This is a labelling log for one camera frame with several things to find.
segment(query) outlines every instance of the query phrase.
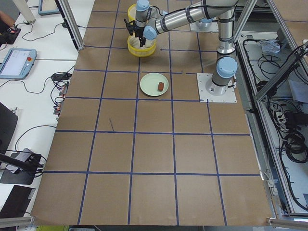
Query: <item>brown food item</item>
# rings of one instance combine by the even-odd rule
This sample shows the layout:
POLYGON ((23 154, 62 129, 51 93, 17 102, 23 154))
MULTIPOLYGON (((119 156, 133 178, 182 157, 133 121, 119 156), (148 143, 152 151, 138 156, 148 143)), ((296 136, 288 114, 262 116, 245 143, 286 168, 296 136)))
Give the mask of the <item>brown food item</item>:
POLYGON ((163 91, 163 89, 164 89, 164 83, 163 82, 159 82, 157 90, 158 91, 163 91))

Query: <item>screen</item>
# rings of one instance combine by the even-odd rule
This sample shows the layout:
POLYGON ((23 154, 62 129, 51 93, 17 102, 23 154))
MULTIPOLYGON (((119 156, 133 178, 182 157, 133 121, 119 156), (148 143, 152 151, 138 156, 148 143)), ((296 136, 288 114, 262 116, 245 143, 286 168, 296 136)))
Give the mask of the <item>screen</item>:
POLYGON ((17 115, 0 103, 0 153, 5 154, 17 125, 17 115))
POLYGON ((19 76, 30 55, 29 50, 14 50, 11 51, 8 59, 6 60, 3 68, 1 69, 0 76, 19 76))

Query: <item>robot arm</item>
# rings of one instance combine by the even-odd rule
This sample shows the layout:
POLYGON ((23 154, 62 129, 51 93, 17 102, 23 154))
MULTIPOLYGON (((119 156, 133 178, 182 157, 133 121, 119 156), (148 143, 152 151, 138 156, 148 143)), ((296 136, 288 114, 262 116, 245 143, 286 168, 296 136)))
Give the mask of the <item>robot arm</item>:
POLYGON ((126 22, 126 24, 130 34, 135 32, 135 36, 139 37, 141 46, 143 46, 145 39, 153 40, 158 34, 202 19, 221 16, 218 17, 221 22, 219 30, 223 32, 221 39, 228 41, 229 38, 225 37, 230 36, 230 32, 232 37, 233 12, 237 2, 238 0, 202 0, 185 9, 166 13, 157 7, 150 6, 148 0, 137 0, 136 20, 126 22))
POLYGON ((124 21, 130 35, 135 33, 135 36, 139 37, 142 47, 146 39, 153 40, 158 34, 202 19, 218 17, 217 67, 212 78, 206 83, 206 88, 212 95, 220 96, 227 90, 229 80, 238 67, 233 57, 233 23, 237 2, 238 0, 201 0, 185 9, 166 13, 150 6, 148 0, 137 0, 136 20, 124 21))

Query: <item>black stand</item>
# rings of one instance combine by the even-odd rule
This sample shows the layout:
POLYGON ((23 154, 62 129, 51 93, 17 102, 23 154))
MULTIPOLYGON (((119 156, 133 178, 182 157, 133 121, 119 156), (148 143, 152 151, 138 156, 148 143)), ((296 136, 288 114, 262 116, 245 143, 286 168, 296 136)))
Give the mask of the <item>black stand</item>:
MULTIPOLYGON (((17 157, 17 153, 12 153, 11 157, 15 158, 17 157)), ((34 159, 37 163, 39 163, 41 155, 40 154, 32 154, 34 156, 34 159)), ((2 184, 32 184, 35 172, 29 172, 25 170, 18 170, 16 173, 12 173, 11 171, 4 171, 0 183, 2 184)))

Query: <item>person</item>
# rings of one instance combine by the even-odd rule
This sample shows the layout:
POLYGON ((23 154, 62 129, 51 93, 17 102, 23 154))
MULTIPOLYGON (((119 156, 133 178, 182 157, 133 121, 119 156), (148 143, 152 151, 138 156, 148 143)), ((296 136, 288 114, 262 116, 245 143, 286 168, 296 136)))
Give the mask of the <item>person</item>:
POLYGON ((0 33, 7 31, 7 29, 14 26, 14 23, 14 19, 8 16, 5 12, 0 11, 0 33))

